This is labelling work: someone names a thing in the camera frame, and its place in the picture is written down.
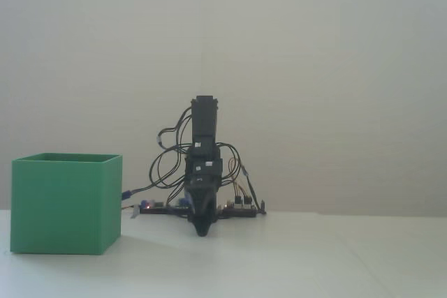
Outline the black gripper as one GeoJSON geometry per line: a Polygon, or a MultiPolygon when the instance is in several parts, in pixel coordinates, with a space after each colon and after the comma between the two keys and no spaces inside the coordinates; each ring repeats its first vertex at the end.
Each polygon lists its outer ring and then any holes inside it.
{"type": "Polygon", "coordinates": [[[202,189],[186,192],[191,206],[190,221],[198,236],[206,236],[211,226],[217,221],[217,191],[222,184],[223,161],[186,159],[185,184],[193,187],[207,187],[213,191],[207,196],[202,189]]]}

